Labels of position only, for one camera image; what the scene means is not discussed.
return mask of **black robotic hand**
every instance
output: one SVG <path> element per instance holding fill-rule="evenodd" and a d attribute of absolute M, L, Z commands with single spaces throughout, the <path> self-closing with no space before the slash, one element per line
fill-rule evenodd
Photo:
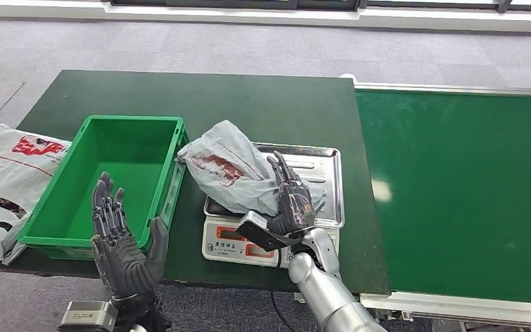
<path fill-rule="evenodd" d="M 271 231 L 285 235 L 314 226 L 315 210 L 310 190 L 291 169 L 284 157 L 274 151 L 277 160 L 268 156 L 279 186 L 278 211 L 280 215 L 268 223 Z"/>
<path fill-rule="evenodd" d="M 168 231 L 161 218 L 151 221 L 149 256 L 141 252 L 125 220 L 124 190 L 111 197 L 113 181 L 103 172 L 93 190 L 92 238 L 95 263 L 104 285 L 113 298 L 152 292 L 164 273 Z"/>

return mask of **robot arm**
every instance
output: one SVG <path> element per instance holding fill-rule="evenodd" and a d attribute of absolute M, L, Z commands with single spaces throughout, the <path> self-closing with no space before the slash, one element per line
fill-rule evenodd
<path fill-rule="evenodd" d="M 298 286 L 323 332 L 386 332 L 343 284 L 339 257 L 327 232 L 310 230 L 302 239 L 310 250 L 297 253 L 288 274 Z"/>
<path fill-rule="evenodd" d="M 237 232 L 267 251 L 292 246 L 290 279 L 323 332 L 386 332 L 343 284 L 333 242 L 325 230 L 314 226 L 309 189 L 280 153 L 274 155 L 278 160 L 268 157 L 268 162 L 279 186 L 280 215 L 269 220 L 266 229 L 263 218 L 249 212 Z"/>
<path fill-rule="evenodd" d="M 59 332 L 166 331 L 171 322 L 161 312 L 153 291 L 162 278 L 168 231 L 161 218 L 150 222 L 151 245 L 147 257 L 137 246 L 123 210 L 124 190 L 112 197 L 113 180 L 103 172 L 92 196 L 91 239 L 95 263 L 111 301 L 72 301 Z"/>

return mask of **plastic bag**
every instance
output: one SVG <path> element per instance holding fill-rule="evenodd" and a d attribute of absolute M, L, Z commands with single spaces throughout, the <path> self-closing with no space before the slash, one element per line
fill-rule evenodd
<path fill-rule="evenodd" d="M 278 215 L 278 185 L 272 166 L 228 120 L 180 149 L 178 159 L 186 163 L 201 190 L 227 210 Z M 311 190 L 311 195 L 318 210 L 326 193 Z"/>
<path fill-rule="evenodd" d="M 0 124 L 0 262 L 25 248 L 17 233 L 29 219 L 71 143 Z"/>

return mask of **black cable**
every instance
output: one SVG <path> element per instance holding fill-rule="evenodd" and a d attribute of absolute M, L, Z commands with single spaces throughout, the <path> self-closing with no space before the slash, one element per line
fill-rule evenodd
<path fill-rule="evenodd" d="M 282 251 L 281 249 L 278 249 L 278 264 L 276 265 L 276 268 L 274 269 L 274 274 L 272 275 L 272 288 L 270 288 L 270 296 L 272 298 L 272 304 L 274 306 L 274 310 L 278 314 L 278 317 L 280 317 L 280 320 L 290 329 L 292 332 L 296 332 L 291 326 L 290 323 L 284 318 L 282 313 L 280 312 L 280 309 L 278 309 L 278 306 L 276 305 L 276 299 L 274 298 L 274 288 L 276 285 L 276 272 L 280 269 L 280 265 L 282 264 Z"/>

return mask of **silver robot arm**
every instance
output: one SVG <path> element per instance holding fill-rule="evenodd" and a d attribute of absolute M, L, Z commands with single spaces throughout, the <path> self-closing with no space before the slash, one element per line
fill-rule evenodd
<path fill-rule="evenodd" d="M 299 252 L 288 274 L 298 286 L 323 332 L 386 332 L 343 284 L 339 257 L 330 236 L 321 228 L 310 230 L 302 243 L 314 252 Z M 315 258 L 322 268 L 315 263 Z"/>

